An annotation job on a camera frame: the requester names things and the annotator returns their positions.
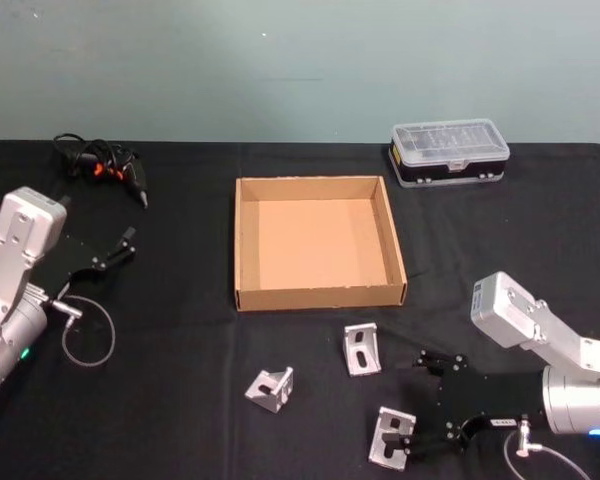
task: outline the wall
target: wall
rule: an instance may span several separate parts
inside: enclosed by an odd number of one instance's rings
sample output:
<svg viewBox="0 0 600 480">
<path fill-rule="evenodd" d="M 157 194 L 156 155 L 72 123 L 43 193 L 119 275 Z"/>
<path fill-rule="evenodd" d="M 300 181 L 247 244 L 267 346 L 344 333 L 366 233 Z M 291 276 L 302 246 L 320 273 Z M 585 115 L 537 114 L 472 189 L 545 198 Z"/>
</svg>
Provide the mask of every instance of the wall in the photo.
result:
<svg viewBox="0 0 600 480">
<path fill-rule="evenodd" d="M 600 142 L 600 0 L 0 0 L 0 138 Z"/>
</svg>

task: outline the blue led light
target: blue led light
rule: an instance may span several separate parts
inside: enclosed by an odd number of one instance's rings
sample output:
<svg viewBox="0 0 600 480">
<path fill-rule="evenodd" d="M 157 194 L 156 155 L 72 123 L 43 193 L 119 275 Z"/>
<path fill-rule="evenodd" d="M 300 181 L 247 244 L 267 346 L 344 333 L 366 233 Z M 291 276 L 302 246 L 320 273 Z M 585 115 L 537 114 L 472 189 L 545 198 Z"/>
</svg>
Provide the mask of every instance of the blue led light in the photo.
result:
<svg viewBox="0 0 600 480">
<path fill-rule="evenodd" d="M 592 428 L 589 430 L 589 435 L 592 437 L 600 437 L 600 428 Z"/>
</svg>

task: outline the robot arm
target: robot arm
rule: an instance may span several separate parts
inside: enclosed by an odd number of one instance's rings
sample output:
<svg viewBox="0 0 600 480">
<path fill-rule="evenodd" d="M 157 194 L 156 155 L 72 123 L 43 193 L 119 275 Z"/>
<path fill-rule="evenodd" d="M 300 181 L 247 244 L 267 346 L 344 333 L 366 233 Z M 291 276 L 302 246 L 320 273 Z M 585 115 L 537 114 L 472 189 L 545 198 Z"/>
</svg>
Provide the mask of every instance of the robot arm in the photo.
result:
<svg viewBox="0 0 600 480">
<path fill-rule="evenodd" d="M 501 346 L 520 345 L 549 364 L 542 397 L 554 433 L 600 434 L 600 340 L 579 336 L 503 272 L 475 284 L 471 319 Z"/>
<path fill-rule="evenodd" d="M 46 309 L 66 314 L 67 325 L 82 316 L 60 301 L 76 275 L 105 272 L 135 252 L 129 229 L 110 255 L 95 254 L 61 236 L 66 217 L 64 205 L 27 187 L 7 194 L 0 207 L 0 384 L 47 326 Z"/>
<path fill-rule="evenodd" d="M 0 324 L 24 295 L 31 269 L 55 246 L 67 218 L 63 205 L 23 187 L 0 207 Z"/>
<path fill-rule="evenodd" d="M 506 273 L 475 284 L 471 320 L 504 348 L 531 350 L 574 380 L 600 379 L 600 340 L 578 335 Z"/>
<path fill-rule="evenodd" d="M 578 335 L 503 272 L 475 284 L 471 319 L 502 347 L 519 345 L 549 365 L 535 373 L 484 374 L 464 355 L 423 350 L 415 366 L 441 377 L 433 431 L 387 434 L 387 447 L 417 455 L 440 445 L 463 450 L 482 430 L 518 429 L 518 455 L 524 456 L 535 445 L 531 425 L 600 435 L 600 340 Z"/>
</svg>

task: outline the table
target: table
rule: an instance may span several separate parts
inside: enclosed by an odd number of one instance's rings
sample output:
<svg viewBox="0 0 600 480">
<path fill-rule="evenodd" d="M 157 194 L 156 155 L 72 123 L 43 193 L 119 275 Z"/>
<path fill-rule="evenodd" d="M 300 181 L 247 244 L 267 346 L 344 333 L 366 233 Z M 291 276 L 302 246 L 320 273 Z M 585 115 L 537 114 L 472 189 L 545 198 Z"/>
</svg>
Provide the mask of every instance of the table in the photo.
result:
<svg viewBox="0 0 600 480">
<path fill-rule="evenodd" d="M 137 143 L 149 210 L 117 185 L 67 181 L 47 142 L 0 142 L 0 201 L 22 185 L 73 203 L 65 231 L 106 248 L 137 228 L 135 261 L 82 285 L 114 317 L 118 344 L 98 370 L 71 365 L 61 317 L 0 390 L 0 479 L 513 478 L 504 434 L 463 455 L 367 463 L 380 406 L 420 414 L 437 380 L 408 368 L 421 346 L 470 356 L 484 372 L 534 371 L 469 318 L 473 283 L 508 272 L 582 335 L 600 338 L 600 145 L 513 144 L 503 181 L 404 190 L 382 145 Z M 233 201 L 240 176 L 384 175 L 409 287 L 404 307 L 238 314 Z M 377 322 L 383 372 L 349 378 L 344 325 Z M 244 398 L 261 369 L 295 370 L 273 415 Z M 600 441 L 534 432 L 600 479 Z M 528 478 L 565 474 L 552 457 Z"/>
</svg>

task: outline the cardboard box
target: cardboard box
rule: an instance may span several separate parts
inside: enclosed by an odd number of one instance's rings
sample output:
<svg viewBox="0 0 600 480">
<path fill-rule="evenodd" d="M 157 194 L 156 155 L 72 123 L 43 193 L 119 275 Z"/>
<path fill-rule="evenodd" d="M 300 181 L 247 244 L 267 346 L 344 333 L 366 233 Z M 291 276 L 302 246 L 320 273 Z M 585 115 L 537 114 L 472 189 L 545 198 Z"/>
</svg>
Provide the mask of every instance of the cardboard box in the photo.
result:
<svg viewBox="0 0 600 480">
<path fill-rule="evenodd" d="M 238 310 L 404 302 L 382 177 L 238 179 L 235 215 Z"/>
</svg>

